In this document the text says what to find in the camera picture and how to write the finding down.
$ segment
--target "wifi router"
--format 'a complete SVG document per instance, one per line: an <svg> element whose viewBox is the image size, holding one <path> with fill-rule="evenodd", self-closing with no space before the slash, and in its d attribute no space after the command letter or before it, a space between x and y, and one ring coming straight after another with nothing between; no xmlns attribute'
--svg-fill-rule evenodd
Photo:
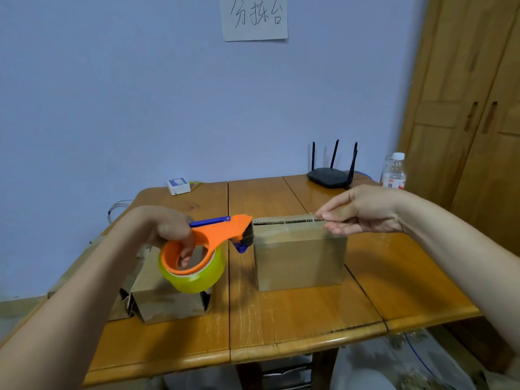
<svg viewBox="0 0 520 390"><path fill-rule="evenodd" d="M311 170L307 174L307 177L312 182L317 183L320 186L326 187L327 189L343 188L347 190L350 184L352 183L352 179L354 178L354 165L356 163L357 156L357 142L354 145L354 155L352 157L352 164L350 165L350 170L348 173L333 168L334 159L336 158L337 145L339 143L340 140L336 140L336 146L334 147L334 154L332 155L330 168L323 167L314 169L314 152L316 145L313 142L313 161L311 164Z"/></svg>

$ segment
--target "door panel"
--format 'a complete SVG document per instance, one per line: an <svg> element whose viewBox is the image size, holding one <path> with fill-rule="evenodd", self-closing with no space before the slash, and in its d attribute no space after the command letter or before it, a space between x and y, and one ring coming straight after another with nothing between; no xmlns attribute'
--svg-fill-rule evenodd
<svg viewBox="0 0 520 390"><path fill-rule="evenodd" d="M442 0L410 139L400 144L408 191L450 208L519 4Z"/></svg>
<svg viewBox="0 0 520 390"><path fill-rule="evenodd" d="M520 255L520 19L500 63L451 211Z"/></svg>

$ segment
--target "blue label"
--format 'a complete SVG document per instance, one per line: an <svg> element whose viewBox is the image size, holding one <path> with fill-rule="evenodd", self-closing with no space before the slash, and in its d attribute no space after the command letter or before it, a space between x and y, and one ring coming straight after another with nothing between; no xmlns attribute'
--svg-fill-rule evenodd
<svg viewBox="0 0 520 390"><path fill-rule="evenodd" d="M184 178L170 179L168 182L170 182L172 186L180 186L182 184L187 184Z"/></svg>

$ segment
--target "human hand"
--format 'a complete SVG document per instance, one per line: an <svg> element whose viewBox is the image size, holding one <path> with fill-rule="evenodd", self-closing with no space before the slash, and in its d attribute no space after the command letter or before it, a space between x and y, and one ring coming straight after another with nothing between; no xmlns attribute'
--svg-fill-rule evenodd
<svg viewBox="0 0 520 390"><path fill-rule="evenodd" d="M193 219L164 206L145 205L137 207L133 211L138 211L138 216L145 218L152 226L144 243L162 248L166 241L180 241L183 244L180 265L187 267L195 248L190 228L190 222Z"/></svg>
<svg viewBox="0 0 520 390"><path fill-rule="evenodd" d="M330 199L315 213L334 234L403 232L398 207L413 196L404 190L361 184Z"/></svg>

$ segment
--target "cabinet handle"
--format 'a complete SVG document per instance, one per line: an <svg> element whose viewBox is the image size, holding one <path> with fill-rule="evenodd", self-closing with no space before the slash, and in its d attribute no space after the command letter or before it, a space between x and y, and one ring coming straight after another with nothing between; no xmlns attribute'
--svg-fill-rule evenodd
<svg viewBox="0 0 520 390"><path fill-rule="evenodd" d="M487 134L489 131L489 127L495 118L495 111L497 110L498 101L493 101L491 106L489 107L489 112L486 117L486 121L484 122L484 127L482 128L482 134Z"/></svg>
<svg viewBox="0 0 520 390"><path fill-rule="evenodd" d="M475 112L477 111L478 107L478 101L475 101L473 105L471 106L471 110L469 114L466 117L466 125L464 126L464 132L470 131L471 122L473 121L473 116L475 115Z"/></svg>

